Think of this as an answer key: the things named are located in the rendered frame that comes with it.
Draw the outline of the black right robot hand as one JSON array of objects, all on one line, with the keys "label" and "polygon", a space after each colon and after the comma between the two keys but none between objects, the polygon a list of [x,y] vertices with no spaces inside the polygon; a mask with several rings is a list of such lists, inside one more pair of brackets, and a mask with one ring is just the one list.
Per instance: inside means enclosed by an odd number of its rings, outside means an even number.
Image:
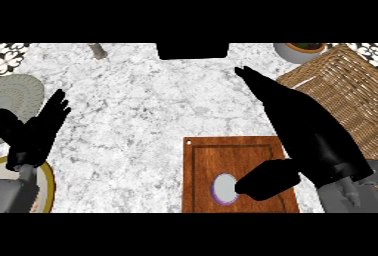
[{"label": "black right robot hand", "polygon": [[288,153],[264,161],[239,179],[235,192],[261,201],[283,192],[306,177],[317,188],[335,182],[357,182],[373,171],[359,146],[338,120],[317,101],[244,66],[236,75],[263,103],[264,113]]}]

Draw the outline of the purple-rimmed can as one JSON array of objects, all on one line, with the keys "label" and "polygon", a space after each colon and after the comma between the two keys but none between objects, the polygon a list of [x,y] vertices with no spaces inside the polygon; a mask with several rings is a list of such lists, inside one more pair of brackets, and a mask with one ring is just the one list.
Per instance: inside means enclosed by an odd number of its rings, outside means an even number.
[{"label": "purple-rimmed can", "polygon": [[229,173],[220,173],[211,183],[210,191],[213,200],[221,206],[232,205],[239,197],[235,192],[236,178]]}]

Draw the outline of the brown wicker basket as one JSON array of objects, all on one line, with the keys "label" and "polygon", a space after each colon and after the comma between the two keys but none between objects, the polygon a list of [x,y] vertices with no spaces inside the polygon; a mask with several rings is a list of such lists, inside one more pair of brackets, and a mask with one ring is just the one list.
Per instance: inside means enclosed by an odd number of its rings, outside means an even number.
[{"label": "brown wicker basket", "polygon": [[378,160],[378,68],[341,44],[276,81],[319,102],[348,131],[365,158]]}]

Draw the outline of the pale green round placemat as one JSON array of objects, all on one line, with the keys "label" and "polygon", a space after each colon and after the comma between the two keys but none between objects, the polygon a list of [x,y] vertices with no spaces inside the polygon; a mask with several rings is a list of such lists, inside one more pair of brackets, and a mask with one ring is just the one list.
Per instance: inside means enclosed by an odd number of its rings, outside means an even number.
[{"label": "pale green round placemat", "polygon": [[12,131],[37,115],[43,99],[44,85],[34,76],[0,77],[0,143],[12,141]]}]

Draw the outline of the grey plant pot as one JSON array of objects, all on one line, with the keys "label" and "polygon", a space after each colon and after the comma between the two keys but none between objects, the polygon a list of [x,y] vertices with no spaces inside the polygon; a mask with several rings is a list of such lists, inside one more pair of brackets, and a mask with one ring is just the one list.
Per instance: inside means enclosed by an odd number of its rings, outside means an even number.
[{"label": "grey plant pot", "polygon": [[325,44],[314,50],[301,49],[291,43],[275,43],[275,51],[277,55],[291,63],[303,64],[320,55],[325,50]]}]

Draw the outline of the brown wooden cutting board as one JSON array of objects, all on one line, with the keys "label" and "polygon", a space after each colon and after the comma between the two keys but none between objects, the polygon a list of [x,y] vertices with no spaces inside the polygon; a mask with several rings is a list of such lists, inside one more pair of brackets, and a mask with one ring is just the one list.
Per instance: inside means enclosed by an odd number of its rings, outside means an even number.
[{"label": "brown wooden cutting board", "polygon": [[183,213],[298,213],[294,189],[264,201],[239,195],[221,205],[211,195],[215,177],[227,173],[241,179],[264,160],[282,159],[276,136],[227,136],[183,138]]}]

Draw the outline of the gold-rimmed white plate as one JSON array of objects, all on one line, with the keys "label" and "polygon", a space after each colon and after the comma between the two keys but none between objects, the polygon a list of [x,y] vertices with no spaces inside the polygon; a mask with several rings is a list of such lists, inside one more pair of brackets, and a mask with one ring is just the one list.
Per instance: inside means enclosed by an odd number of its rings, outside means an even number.
[{"label": "gold-rimmed white plate", "polygon": [[[19,178],[19,171],[10,171],[6,169],[7,157],[0,157],[0,179]],[[28,213],[49,213],[55,200],[55,176],[53,170],[47,162],[35,168],[37,169],[37,186],[40,188],[38,195],[32,204],[32,208]]]}]

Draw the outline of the brown wooden stick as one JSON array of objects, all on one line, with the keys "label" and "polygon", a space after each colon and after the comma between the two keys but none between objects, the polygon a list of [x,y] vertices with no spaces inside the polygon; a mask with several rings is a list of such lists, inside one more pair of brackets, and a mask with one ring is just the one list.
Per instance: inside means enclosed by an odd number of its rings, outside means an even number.
[{"label": "brown wooden stick", "polygon": [[103,50],[99,43],[88,43],[88,47],[93,51],[93,56],[96,59],[103,59],[108,57],[108,52]]}]

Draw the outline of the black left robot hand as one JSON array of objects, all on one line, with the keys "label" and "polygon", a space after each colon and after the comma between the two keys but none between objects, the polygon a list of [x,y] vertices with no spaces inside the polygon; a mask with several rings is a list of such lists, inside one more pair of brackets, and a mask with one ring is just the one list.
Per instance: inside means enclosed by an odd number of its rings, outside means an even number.
[{"label": "black left robot hand", "polygon": [[24,164],[34,168],[46,162],[57,131],[71,112],[65,92],[57,89],[37,116],[22,122],[0,108],[0,139],[10,146],[6,168],[18,171]]}]

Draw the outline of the black and white patterned cloth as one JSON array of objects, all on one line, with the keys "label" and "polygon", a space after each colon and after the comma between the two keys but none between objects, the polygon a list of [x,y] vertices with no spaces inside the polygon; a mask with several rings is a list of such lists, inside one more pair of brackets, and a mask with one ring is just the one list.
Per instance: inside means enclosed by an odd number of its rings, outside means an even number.
[{"label": "black and white patterned cloth", "polygon": [[378,43],[347,43],[347,47],[378,68]]},{"label": "black and white patterned cloth", "polygon": [[28,49],[29,43],[0,43],[0,77],[13,73]]}]

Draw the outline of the black appliance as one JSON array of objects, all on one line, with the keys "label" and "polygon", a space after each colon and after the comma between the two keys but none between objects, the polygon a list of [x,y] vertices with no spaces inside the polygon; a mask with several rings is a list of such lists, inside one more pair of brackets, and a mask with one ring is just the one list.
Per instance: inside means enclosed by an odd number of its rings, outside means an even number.
[{"label": "black appliance", "polygon": [[158,43],[156,51],[161,60],[224,58],[229,44]]}]

